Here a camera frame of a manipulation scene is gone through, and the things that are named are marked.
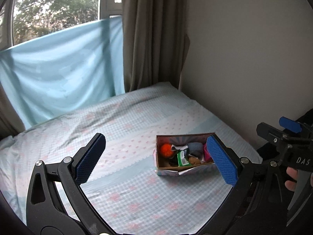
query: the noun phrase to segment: cardboard box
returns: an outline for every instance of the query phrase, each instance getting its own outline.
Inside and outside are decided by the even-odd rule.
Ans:
[[[172,144],[175,146],[184,146],[190,142],[201,142],[202,144],[205,144],[207,142],[207,138],[213,134],[214,133],[157,135],[156,147],[153,153],[156,166],[156,173],[159,176],[180,176],[210,172],[216,169],[214,162],[185,167],[171,167],[168,163],[168,159],[163,158],[161,155],[159,155],[159,148],[165,143]]]

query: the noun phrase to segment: bedsheet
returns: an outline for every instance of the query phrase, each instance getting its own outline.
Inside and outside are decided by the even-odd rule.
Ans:
[[[153,151],[158,134],[215,132],[226,146],[254,163],[257,152],[210,111],[169,83],[112,97],[35,126],[0,142],[0,189],[26,223],[29,180],[37,160],[46,164],[73,156],[95,133],[106,149],[82,190],[118,233],[195,233],[229,193],[217,168],[181,177],[158,176]],[[57,187],[70,216],[62,186]]]

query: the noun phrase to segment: orange pom pom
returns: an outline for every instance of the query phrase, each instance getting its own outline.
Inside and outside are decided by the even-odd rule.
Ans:
[[[175,151],[171,151],[172,145],[165,143],[160,147],[160,155],[164,158],[171,158],[175,155]]]

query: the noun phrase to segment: barcode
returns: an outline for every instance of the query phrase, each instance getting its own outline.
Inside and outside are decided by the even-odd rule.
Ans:
[[[187,161],[186,161],[186,159],[182,159],[182,165],[186,165],[187,164]]]

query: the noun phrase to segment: white wall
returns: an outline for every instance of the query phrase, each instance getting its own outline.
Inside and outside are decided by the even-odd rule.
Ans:
[[[313,108],[307,0],[189,0],[188,13],[182,91],[254,147],[260,122],[277,127]]]

